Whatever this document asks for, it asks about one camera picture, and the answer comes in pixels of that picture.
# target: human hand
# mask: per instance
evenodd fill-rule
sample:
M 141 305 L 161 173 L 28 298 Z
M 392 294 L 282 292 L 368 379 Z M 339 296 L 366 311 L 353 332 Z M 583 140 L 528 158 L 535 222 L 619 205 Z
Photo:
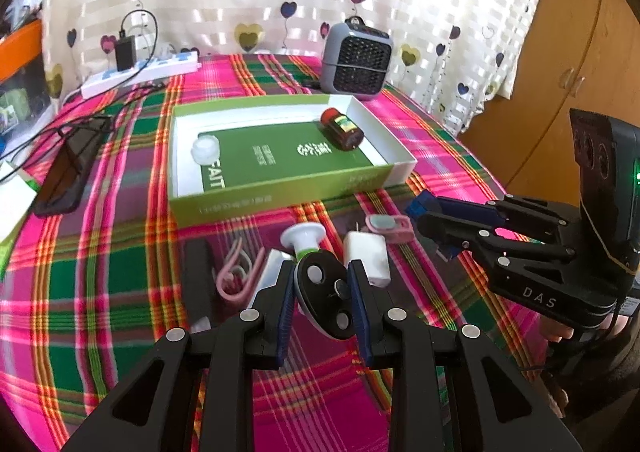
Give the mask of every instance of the human hand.
M 608 338 L 613 338 L 617 334 L 619 334 L 626 326 L 626 322 L 629 317 L 624 317 L 623 315 L 619 315 L 616 320 L 616 325 L 611 330 Z M 602 324 L 598 326 L 598 329 L 607 329 L 611 325 L 611 321 L 613 319 L 613 314 L 609 313 L 605 320 L 602 321 Z M 559 323 L 556 320 L 552 320 L 550 318 L 540 316 L 540 321 L 538 322 L 538 328 L 540 330 L 540 334 L 549 342 L 559 342 L 563 338 L 571 338 L 574 335 L 574 329 L 569 326 L 565 326 L 562 323 Z

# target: cabinet handle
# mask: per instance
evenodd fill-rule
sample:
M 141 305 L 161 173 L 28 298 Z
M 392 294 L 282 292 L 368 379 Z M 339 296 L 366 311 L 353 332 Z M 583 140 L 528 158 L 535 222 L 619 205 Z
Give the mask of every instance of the cabinet handle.
M 566 89 L 566 87 L 569 86 L 569 81 L 571 77 L 574 76 L 574 71 L 574 68 L 569 68 L 562 72 L 560 76 L 560 89 Z
M 572 93 L 572 96 L 573 96 L 574 98 L 577 98 L 577 96 L 578 96 L 578 91 L 580 90 L 580 86 L 582 86 L 582 83 L 584 82 L 584 79 L 585 79 L 585 78 L 586 78 L 586 77 L 585 77 L 584 75 L 582 75 L 581 77 L 578 77 L 578 78 L 576 79 L 575 84 L 574 84 L 574 92 Z

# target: black phone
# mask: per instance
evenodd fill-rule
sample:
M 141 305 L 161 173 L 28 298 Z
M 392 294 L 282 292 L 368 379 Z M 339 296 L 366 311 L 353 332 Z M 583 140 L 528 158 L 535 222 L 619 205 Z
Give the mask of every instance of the black phone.
M 58 154 L 33 204 L 39 218 L 76 210 L 89 180 L 98 149 L 111 133 L 112 117 L 96 115 L 65 134 Z

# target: black charger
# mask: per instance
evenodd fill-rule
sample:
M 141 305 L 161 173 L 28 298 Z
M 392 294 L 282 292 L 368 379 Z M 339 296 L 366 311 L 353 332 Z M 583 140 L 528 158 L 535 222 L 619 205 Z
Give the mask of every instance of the black charger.
M 125 71 L 136 65 L 136 41 L 134 36 L 126 36 L 120 31 L 120 38 L 116 41 L 116 68 Z

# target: white suction cup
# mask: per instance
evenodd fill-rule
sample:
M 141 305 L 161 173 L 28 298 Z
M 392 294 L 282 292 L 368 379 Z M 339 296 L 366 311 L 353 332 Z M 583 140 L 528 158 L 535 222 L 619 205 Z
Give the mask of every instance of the white suction cup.
M 191 157 L 198 165 L 213 165 L 220 159 L 220 141 L 211 135 L 198 137 L 191 146 Z
M 282 233 L 280 244 L 285 248 L 293 247 L 299 261 L 306 254 L 318 251 L 325 236 L 326 230 L 320 223 L 298 223 Z

